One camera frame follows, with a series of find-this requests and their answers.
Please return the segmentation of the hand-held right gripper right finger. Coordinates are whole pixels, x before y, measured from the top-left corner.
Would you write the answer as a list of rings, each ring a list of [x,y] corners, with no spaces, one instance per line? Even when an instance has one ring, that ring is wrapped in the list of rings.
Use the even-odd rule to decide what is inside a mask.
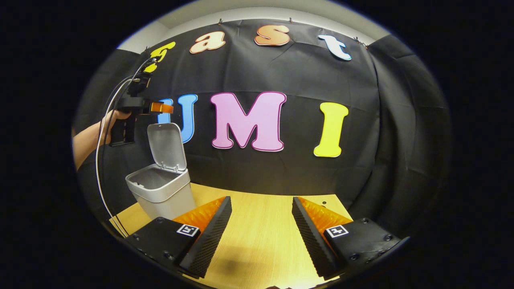
[[[350,220],[305,198],[292,200],[292,216],[318,276],[350,280],[383,267],[403,250],[403,239],[370,218]]]

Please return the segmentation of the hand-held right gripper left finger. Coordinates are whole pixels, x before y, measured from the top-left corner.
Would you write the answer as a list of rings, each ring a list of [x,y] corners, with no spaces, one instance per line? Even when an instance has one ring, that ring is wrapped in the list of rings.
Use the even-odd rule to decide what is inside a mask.
[[[124,242],[168,271],[204,278],[233,211],[223,196],[172,220],[158,216]]]

